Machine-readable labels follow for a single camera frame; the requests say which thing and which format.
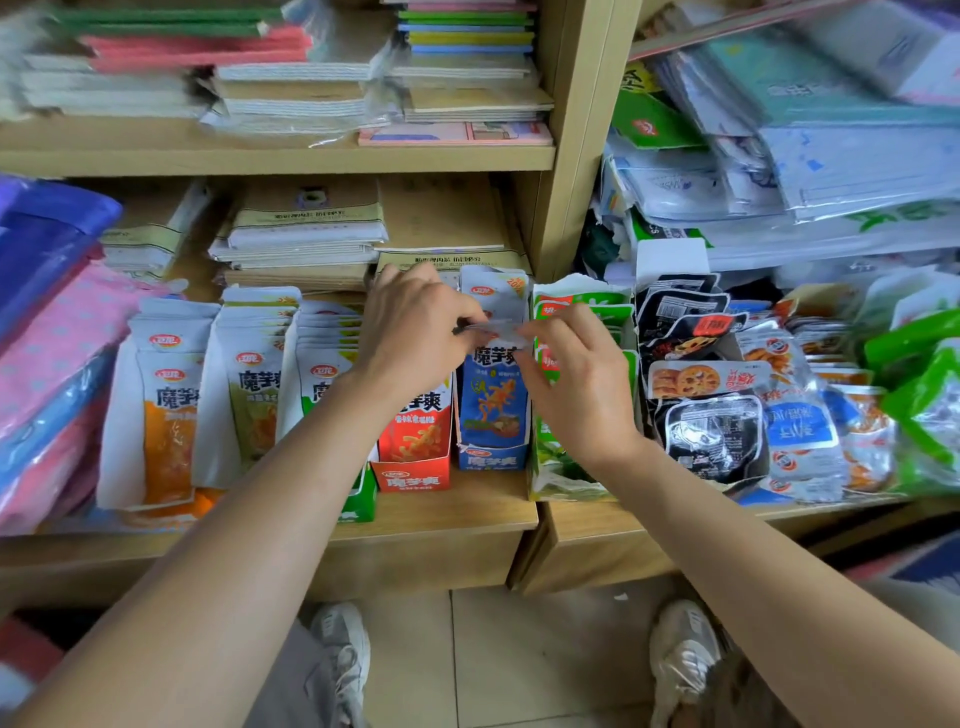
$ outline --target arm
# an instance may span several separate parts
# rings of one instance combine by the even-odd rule
[[[431,266],[388,266],[353,369],[107,612],[12,725],[241,725],[372,444],[481,343],[453,335],[458,318],[485,320]]]
[[[540,415],[643,521],[801,724],[960,725],[960,656],[636,431],[623,355],[589,308],[527,332],[562,370],[550,387],[522,358]]]

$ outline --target tiled floor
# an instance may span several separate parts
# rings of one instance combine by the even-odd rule
[[[640,728],[647,632],[670,578],[523,597],[504,588],[360,602],[372,728]]]

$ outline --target forearm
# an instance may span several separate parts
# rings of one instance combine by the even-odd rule
[[[338,380],[101,619],[15,724],[241,725],[392,407],[376,380]]]
[[[960,724],[960,657],[918,627],[651,443],[605,477],[801,724]]]

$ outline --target shoe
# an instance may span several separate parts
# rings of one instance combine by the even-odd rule
[[[650,728],[668,728],[679,705],[696,705],[720,656],[716,633],[700,605],[678,599],[660,611],[650,631],[650,669],[657,681]]]
[[[341,724],[366,728],[363,689],[370,675],[370,638],[360,610],[349,602],[326,604],[310,623],[310,632],[333,663]]]

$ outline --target sneaker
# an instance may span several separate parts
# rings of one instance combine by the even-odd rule
[[[370,675],[370,638],[360,610],[349,602],[326,604],[310,623],[333,663],[340,723],[365,728],[363,689]]]
[[[657,681],[650,728],[667,728],[679,705],[696,705],[720,655],[716,633],[696,602],[678,599],[660,611],[650,631],[650,669]]]

